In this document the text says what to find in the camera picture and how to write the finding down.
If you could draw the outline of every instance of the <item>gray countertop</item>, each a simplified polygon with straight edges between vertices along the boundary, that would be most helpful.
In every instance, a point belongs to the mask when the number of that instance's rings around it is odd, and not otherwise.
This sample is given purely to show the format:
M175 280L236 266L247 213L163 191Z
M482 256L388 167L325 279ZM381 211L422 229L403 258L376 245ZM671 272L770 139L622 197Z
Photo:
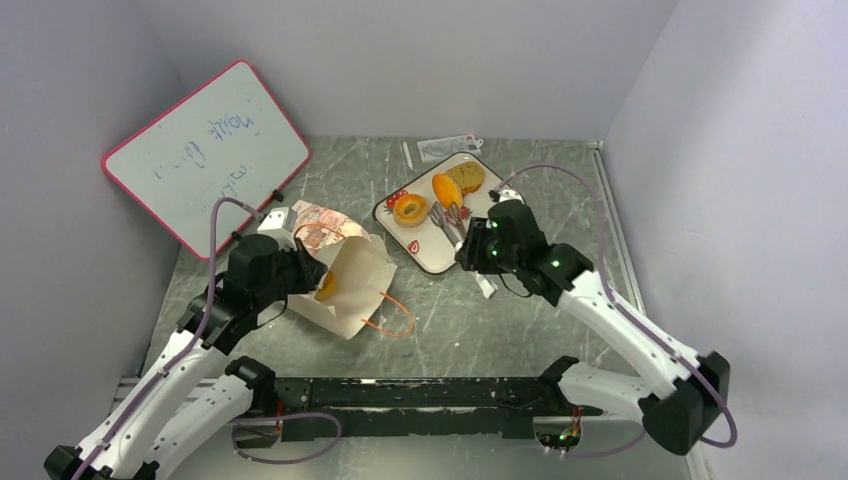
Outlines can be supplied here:
M283 205L303 199L343 212L366 230L383 234L371 218L373 205L432 166L421 163L416 140L307 138L312 158L284 187ZM403 141L411 147L412 170L403 154ZM559 163L582 174L599 192L603 190L585 142L487 139L480 159L502 177L529 163ZM570 243L597 261L598 244L590 228L594 209L589 194L578 182L555 170L540 169L510 184L533 208L548 241ZM621 286L625 278L623 262L612 248L612 232L608 233L606 265L613 285ZM250 355L279 376L535 376L561 355L632 373L585 324L540 298L519 298L502 288L487 301L471 276L458 267L441 276L430 276L419 270L391 238L386 244L398 265L389 291L418 318L413 333L392 338L364 328L346 341L287 312L249 334L231 356ZM225 259L223 255L220 266L225 265ZM511 280L520 288L514 278ZM161 352L189 300L206 282L204 264L182 249L146 365ZM626 296L624 288L619 290ZM269 309L260 321L277 312ZM389 319L386 327L390 329L401 329L407 321L389 302L383 303L375 318L380 315Z

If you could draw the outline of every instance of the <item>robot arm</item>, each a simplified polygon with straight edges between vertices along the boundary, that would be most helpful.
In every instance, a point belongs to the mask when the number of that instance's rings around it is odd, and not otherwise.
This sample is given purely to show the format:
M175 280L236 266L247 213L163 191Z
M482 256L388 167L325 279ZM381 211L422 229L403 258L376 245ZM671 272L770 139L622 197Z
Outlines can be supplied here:
M288 226L292 221L285 213L276 215ZM228 270L216 278L213 304L206 306L205 292L191 301L164 351L130 396L76 448L53 450L45 461L50 477L167 478L188 453L227 422L251 405L273 402L274 372L242 358L227 367L208 401L195 402L174 417L197 383L224 366L236 344L257 328L259 313L289 294L315 290L326 272L327 267L290 235L287 241L261 234L242 237L230 253ZM192 341L206 308L211 312L200 333L202 341L166 371L165 365ZM78 474L87 458L90 465Z
M512 273L530 293L597 332L639 377L605 372L573 359L560 367L564 397L575 405L591 405L639 421L666 450L686 454L718 417L719 408L682 363L697 369L724 399L730 365L718 353L700 356L617 293L612 292L610 299L592 262L570 245L549 245L520 196L508 193L498 200L488 218L471 219L457 262L464 270L480 274ZM674 354L652 336L670 345Z

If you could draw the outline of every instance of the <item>white paper bag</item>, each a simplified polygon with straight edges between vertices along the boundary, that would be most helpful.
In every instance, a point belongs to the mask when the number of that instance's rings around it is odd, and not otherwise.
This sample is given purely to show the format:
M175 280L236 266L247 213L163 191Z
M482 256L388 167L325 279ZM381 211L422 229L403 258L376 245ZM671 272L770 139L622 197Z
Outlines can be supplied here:
M333 272L336 290L322 302L315 300L315 292L291 295L289 308L350 339L365 326L362 320L368 320L382 303L382 293L388 291L397 265L389 258L382 238L369 234L346 215L304 201L295 203L292 210L297 212L297 237L310 255Z

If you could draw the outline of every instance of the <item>white plate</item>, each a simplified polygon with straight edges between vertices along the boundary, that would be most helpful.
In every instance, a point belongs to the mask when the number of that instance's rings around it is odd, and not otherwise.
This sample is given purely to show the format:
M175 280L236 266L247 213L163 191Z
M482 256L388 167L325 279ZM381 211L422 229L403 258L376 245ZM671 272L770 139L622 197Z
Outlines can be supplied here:
M463 207L467 207L469 210L465 218L465 225L468 226L468 219L472 215L486 216L486 212L494 205L489 198L489 191L494 189L501 181L501 178L495 175L489 167L470 153L460 152L448 157L420 177L399 188L392 195L401 190L421 195L427 200L427 209L429 210L436 202L436 194L433 193L432 186L433 175L445 173L450 168L468 161L479 163L486 175L483 177L483 185L476 192L469 193L462 199ZM395 223L392 210L386 204L392 195L374 205L374 209L371 211L374 221L404 248L422 270L433 275L445 273L456 263L453 246L445 237L445 234L442 233L440 228L433 225L429 218L425 219L421 225L413 228L404 228Z

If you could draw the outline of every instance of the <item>orange string handle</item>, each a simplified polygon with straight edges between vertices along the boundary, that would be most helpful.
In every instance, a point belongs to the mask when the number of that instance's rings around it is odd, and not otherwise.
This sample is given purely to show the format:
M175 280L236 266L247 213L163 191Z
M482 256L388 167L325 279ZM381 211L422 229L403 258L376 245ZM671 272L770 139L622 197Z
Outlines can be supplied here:
M284 409L285 409L285 404L283 403L283 401L277 400L277 416L278 417L283 415ZM276 431L278 435L280 433L283 433L283 422L281 422L280 420L277 420L276 428L274 428L274 431Z
M304 223L303 225L297 227L294 231L295 237L297 236L298 233L300 233L300 231L303 229L303 227L321 227L324 230L327 230L329 232L333 232L333 233L335 233L336 235L338 235L342 238L347 238L347 237L344 236L344 234L342 232L340 232L340 231L336 230L335 228L327 225L326 223L321 223L321 222L307 222L307 223Z
M409 327L403 333L395 333L395 332L390 332L390 331L386 330L385 328L383 328L379 325L374 325L372 322L369 322L368 320L366 320L364 318L362 319L362 321L365 322L365 324L368 325L369 327L377 330L380 333L384 333L384 334L386 334L390 337L400 338L400 337L405 337L405 336L409 335L409 332L411 332L412 329L415 328L415 316L412 313L410 313L410 311L406 307L404 307L403 304L400 303L400 301L398 299L396 299L395 297L389 295L388 293L384 293L384 292L380 292L380 295L391 300L392 302L394 302L395 305L398 306L398 308L403 310L403 313L405 313L409 317Z

